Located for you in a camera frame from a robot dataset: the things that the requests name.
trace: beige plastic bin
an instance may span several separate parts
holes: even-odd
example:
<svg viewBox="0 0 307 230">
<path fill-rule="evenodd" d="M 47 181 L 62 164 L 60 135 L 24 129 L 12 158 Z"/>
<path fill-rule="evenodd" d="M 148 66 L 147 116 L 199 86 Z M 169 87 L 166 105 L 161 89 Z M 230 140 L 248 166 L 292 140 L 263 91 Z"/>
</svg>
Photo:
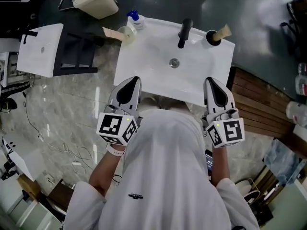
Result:
<svg viewBox="0 0 307 230">
<path fill-rule="evenodd" d="M 72 3 L 75 8 L 99 20 L 118 11 L 114 0 L 72 0 Z"/>
</svg>

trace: person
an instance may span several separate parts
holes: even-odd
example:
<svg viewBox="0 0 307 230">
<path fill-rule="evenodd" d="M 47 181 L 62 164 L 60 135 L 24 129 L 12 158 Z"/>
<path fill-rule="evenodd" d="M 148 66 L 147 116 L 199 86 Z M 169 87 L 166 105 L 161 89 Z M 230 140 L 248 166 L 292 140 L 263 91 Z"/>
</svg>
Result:
<svg viewBox="0 0 307 230">
<path fill-rule="evenodd" d="M 105 200 L 120 157 L 106 152 L 89 182 L 77 183 L 64 230 L 259 229 L 229 179 L 226 147 L 213 149 L 211 183 L 201 127 L 186 104 L 163 110 L 152 102 L 140 104 L 143 120 L 127 148 L 112 145 L 126 151 L 111 197 Z"/>
</svg>

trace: white sink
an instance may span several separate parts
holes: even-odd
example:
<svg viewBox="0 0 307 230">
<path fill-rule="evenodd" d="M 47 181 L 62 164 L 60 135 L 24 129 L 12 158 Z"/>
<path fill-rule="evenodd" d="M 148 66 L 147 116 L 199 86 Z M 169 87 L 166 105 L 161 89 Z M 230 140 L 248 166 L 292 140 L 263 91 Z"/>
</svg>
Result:
<svg viewBox="0 0 307 230">
<path fill-rule="evenodd" d="M 204 49 L 205 32 L 192 28 L 183 49 L 178 48 L 181 25 L 146 18 L 130 45 L 120 47 L 114 85 L 139 76 L 142 91 L 204 106 L 203 82 L 213 77 L 226 85 L 235 44 L 223 40 Z M 177 68 L 170 60 L 179 60 Z"/>
</svg>

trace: sink drain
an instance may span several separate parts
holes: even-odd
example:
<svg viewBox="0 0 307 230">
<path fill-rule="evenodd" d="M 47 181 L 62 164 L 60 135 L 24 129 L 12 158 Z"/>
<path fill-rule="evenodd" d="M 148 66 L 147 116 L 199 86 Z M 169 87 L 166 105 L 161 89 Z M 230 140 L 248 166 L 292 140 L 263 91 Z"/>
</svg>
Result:
<svg viewBox="0 0 307 230">
<path fill-rule="evenodd" d="M 171 60 L 169 61 L 169 66 L 170 66 L 171 68 L 177 68 L 177 67 L 179 67 L 179 65 L 180 65 L 180 62 L 179 62 L 179 60 L 176 59 L 176 58 L 173 58 L 173 59 L 171 59 Z"/>
</svg>

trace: wooden handle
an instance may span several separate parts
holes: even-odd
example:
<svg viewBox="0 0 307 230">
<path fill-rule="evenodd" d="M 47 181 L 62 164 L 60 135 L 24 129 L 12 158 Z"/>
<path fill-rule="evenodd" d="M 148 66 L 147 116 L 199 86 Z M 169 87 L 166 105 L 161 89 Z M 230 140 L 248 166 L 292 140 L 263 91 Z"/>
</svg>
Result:
<svg viewBox="0 0 307 230">
<path fill-rule="evenodd" d="M 102 28 L 104 29 L 106 37 L 115 38 L 115 39 L 118 39 L 119 41 L 122 41 L 122 42 L 125 42 L 128 39 L 128 36 L 123 34 L 123 33 L 113 31 L 113 30 L 105 28 L 105 27 L 102 27 Z"/>
<path fill-rule="evenodd" d="M 231 36 L 231 30 L 229 26 L 226 24 L 221 30 L 217 31 L 212 35 L 212 40 L 217 42 L 220 41 L 222 38 L 225 38 L 227 36 Z"/>
</svg>

